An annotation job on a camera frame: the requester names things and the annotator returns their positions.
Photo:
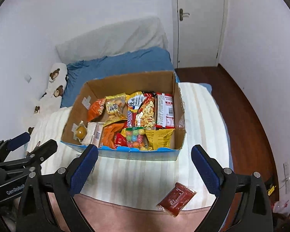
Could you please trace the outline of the cream red snack packet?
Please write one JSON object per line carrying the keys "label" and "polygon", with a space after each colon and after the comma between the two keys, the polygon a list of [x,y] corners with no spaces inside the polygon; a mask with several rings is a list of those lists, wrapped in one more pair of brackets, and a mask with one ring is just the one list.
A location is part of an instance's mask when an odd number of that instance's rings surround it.
{"label": "cream red snack packet", "polygon": [[87,125],[87,134],[82,140],[82,145],[95,145],[96,147],[100,147],[101,135],[103,131],[103,123],[102,122],[89,122]]}

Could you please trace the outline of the grey padded headboard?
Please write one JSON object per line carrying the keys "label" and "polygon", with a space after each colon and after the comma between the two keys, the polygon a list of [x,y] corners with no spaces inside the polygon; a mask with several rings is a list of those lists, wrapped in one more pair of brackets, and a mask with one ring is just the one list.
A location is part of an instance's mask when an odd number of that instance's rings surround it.
{"label": "grey padded headboard", "polygon": [[56,45],[60,60],[74,63],[151,47],[168,47],[161,20],[150,16],[102,26]]}

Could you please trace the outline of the white door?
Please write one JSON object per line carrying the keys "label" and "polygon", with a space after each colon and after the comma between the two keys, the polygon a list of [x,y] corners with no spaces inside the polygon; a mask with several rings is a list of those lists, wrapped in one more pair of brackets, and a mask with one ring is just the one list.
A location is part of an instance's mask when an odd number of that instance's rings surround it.
{"label": "white door", "polygon": [[178,22],[178,68],[213,67],[221,40],[224,0],[177,0],[190,13]]}

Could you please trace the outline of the colourful gumball candy bag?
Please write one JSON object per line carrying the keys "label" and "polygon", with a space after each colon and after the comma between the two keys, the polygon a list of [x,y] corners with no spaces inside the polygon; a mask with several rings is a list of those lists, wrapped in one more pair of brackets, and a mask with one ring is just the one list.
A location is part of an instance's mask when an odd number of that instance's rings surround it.
{"label": "colourful gumball candy bag", "polygon": [[130,127],[126,129],[126,142],[129,148],[136,148],[140,151],[148,150],[148,140],[143,127]]}

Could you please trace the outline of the yellow snack bag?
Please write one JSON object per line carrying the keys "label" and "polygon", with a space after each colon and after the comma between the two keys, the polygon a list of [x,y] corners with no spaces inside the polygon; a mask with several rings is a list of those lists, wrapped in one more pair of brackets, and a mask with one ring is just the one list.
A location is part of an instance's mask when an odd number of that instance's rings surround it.
{"label": "yellow snack bag", "polygon": [[173,147],[173,132],[174,128],[171,129],[156,129],[146,130],[145,135],[148,140],[149,150],[158,150],[159,148]]}

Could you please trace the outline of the white wall socket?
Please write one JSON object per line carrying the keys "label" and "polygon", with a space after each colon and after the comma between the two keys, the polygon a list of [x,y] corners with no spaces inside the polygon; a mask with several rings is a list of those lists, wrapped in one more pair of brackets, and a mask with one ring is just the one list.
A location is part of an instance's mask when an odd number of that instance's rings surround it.
{"label": "white wall socket", "polygon": [[26,74],[24,76],[24,79],[26,80],[27,83],[30,83],[30,81],[32,80],[32,77],[29,74]]}

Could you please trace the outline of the red white noodle packet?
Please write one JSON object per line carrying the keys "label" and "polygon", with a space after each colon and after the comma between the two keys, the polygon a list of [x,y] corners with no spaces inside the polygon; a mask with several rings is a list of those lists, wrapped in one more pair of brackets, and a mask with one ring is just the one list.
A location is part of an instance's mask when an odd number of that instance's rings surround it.
{"label": "red white noodle packet", "polygon": [[157,128],[174,128],[173,97],[170,94],[157,93]]}

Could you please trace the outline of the blue bed sheet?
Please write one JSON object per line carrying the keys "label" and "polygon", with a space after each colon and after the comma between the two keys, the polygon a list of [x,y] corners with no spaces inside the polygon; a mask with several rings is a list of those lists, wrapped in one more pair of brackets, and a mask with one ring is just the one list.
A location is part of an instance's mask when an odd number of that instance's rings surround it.
{"label": "blue bed sheet", "polygon": [[175,161],[185,150],[201,145],[222,166],[232,166],[228,133],[211,87],[180,82],[169,53],[159,47],[113,57],[78,61],[67,66],[68,82],[62,105],[71,107],[62,133],[62,143],[82,151],[73,136],[76,126],[86,122],[90,104],[104,96],[137,91],[169,94],[173,97],[175,130],[170,148],[140,151],[136,148],[103,146],[99,155],[109,158]]}

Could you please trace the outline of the orange snack packet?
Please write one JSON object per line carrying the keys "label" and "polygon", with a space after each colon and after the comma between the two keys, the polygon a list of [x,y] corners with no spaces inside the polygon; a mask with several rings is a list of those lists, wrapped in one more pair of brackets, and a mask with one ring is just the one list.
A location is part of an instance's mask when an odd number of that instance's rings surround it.
{"label": "orange snack packet", "polygon": [[124,123],[113,123],[103,128],[100,146],[106,146],[110,149],[115,149],[115,136],[124,128]]}
{"label": "orange snack packet", "polygon": [[101,98],[93,102],[87,112],[87,121],[91,122],[102,115],[105,108],[106,98]]}

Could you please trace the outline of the white bear print pillow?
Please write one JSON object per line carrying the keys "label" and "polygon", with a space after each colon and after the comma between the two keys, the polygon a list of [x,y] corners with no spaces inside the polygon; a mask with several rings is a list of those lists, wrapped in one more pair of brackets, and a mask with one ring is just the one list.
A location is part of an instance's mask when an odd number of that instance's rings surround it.
{"label": "white bear print pillow", "polygon": [[48,87],[35,104],[34,113],[29,119],[29,134],[32,134],[38,121],[60,109],[67,80],[67,65],[64,63],[53,64],[49,74]]}

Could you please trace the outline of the striped cream pink blanket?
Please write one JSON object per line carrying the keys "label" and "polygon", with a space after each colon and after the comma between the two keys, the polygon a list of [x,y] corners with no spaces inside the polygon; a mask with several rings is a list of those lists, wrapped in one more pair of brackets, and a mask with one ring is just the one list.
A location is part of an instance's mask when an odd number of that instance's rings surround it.
{"label": "striped cream pink blanket", "polygon": [[[208,84],[181,82],[186,136],[175,161],[141,161],[99,157],[82,192],[74,197],[95,231],[194,231],[215,199],[191,161],[201,145],[208,155],[232,168],[226,124]],[[173,217],[158,203],[176,183],[195,191]]]}

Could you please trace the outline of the dark red sauce packet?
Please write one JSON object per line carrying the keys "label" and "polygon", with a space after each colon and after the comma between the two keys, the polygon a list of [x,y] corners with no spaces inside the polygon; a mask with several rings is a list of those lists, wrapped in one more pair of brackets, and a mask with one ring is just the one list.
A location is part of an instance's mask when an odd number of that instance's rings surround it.
{"label": "dark red sauce packet", "polygon": [[177,182],[166,197],[157,204],[157,207],[173,217],[177,217],[195,194],[196,192],[194,190]]}

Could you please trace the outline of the instant noodle packet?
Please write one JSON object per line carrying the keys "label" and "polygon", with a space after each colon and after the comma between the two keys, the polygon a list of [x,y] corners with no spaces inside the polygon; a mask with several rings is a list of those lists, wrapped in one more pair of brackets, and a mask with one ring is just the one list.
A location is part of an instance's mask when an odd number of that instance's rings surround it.
{"label": "instant noodle packet", "polygon": [[126,95],[127,127],[143,127],[145,130],[156,128],[156,94],[137,91]]}

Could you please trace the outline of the yellow biscuit bag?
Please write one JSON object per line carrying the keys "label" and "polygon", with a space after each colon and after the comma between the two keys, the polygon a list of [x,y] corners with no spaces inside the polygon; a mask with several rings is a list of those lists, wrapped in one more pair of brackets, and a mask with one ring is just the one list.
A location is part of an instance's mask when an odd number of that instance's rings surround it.
{"label": "yellow biscuit bag", "polygon": [[127,117],[124,114],[124,107],[126,105],[126,94],[120,93],[113,96],[106,96],[106,113],[108,118],[104,122],[104,126],[126,120]]}

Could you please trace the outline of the red candy packet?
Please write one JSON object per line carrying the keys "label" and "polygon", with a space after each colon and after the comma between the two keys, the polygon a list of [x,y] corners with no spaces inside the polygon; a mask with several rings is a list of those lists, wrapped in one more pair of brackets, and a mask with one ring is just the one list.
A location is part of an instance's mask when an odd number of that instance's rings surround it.
{"label": "red candy packet", "polygon": [[115,136],[115,148],[117,147],[127,147],[127,140],[121,133],[117,133]]}

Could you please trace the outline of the yellow jelly cup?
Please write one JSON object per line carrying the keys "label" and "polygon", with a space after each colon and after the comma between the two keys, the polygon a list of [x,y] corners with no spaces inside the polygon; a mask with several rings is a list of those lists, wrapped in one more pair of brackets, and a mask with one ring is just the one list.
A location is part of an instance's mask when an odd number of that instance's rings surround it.
{"label": "yellow jelly cup", "polygon": [[79,142],[82,142],[83,139],[86,137],[86,135],[87,135],[87,127],[81,120],[80,123],[73,128],[73,138],[75,140],[78,140]]}

